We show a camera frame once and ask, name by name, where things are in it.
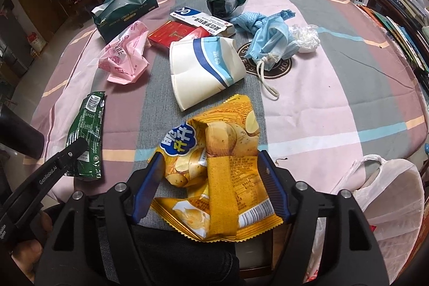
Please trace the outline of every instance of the green wrapper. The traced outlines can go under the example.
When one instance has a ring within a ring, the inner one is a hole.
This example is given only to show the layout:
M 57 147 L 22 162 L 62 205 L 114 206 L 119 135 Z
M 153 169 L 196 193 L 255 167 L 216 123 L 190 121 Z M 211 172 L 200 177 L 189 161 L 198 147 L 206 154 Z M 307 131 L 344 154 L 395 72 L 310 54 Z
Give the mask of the green wrapper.
M 67 136 L 66 146 L 77 138 L 88 142 L 88 150 L 76 161 L 73 171 L 66 176 L 80 177 L 83 180 L 101 178 L 101 126 L 104 113 L 104 91 L 89 94 L 82 102 L 79 114 L 74 120 Z

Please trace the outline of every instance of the metal screw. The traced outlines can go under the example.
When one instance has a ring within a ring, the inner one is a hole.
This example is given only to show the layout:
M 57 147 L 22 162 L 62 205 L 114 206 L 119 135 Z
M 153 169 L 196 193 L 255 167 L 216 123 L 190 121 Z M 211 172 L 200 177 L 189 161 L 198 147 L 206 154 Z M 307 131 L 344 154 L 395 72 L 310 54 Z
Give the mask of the metal screw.
M 340 194 L 341 194 L 341 196 L 342 196 L 343 198 L 346 198 L 346 199 L 351 198 L 351 191 L 349 191 L 349 190 L 347 190 L 347 189 L 343 189 L 343 190 L 340 192 Z
M 114 189 L 117 192 L 123 192 L 125 189 L 127 189 L 127 185 L 125 183 L 118 183 L 117 185 L 114 186 Z
M 307 189 L 308 189 L 308 184 L 307 184 L 307 183 L 305 183 L 305 182 L 299 181 L 299 182 L 297 182 L 297 183 L 296 183 L 295 187 L 296 187 L 298 190 L 304 191 L 304 190 L 307 190 Z
M 75 200 L 79 200 L 82 196 L 83 196 L 83 193 L 80 191 L 74 192 L 72 195 L 73 199 L 75 199 Z

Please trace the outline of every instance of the round black logo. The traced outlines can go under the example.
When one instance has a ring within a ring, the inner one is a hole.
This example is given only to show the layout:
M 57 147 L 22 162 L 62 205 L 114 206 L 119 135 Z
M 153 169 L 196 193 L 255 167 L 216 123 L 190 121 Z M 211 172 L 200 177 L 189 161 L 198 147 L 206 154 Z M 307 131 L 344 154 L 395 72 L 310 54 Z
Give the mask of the round black logo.
M 240 58 L 242 59 L 246 71 L 251 75 L 256 74 L 256 63 L 253 62 L 251 58 L 243 58 L 246 55 L 247 50 L 250 47 L 250 43 L 244 44 L 238 51 Z M 280 78 L 287 74 L 292 68 L 292 59 L 288 58 L 287 60 L 280 60 L 277 62 L 271 70 L 264 71 L 265 79 L 275 79 Z

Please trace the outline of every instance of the pink paper bag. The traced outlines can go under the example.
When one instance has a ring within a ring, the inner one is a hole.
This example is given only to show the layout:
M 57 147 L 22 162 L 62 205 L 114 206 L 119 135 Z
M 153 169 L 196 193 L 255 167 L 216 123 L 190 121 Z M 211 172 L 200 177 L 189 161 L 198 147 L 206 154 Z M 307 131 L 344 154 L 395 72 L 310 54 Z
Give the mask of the pink paper bag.
M 110 72 L 109 82 L 125 85 L 139 79 L 149 65 L 143 57 L 145 46 L 150 46 L 148 34 L 146 25 L 136 21 L 103 49 L 98 67 Z

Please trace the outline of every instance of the human hand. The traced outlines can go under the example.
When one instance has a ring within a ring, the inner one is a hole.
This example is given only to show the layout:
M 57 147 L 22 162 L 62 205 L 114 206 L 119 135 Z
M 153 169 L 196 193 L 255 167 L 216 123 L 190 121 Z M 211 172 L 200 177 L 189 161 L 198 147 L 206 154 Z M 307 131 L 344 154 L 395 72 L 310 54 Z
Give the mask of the human hand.
M 50 233 L 52 231 L 51 218 L 45 212 L 40 211 L 40 220 L 43 229 Z M 12 259 L 31 282 L 34 282 L 33 265 L 39 261 L 42 250 L 42 246 L 37 240 L 21 242 L 13 249 Z

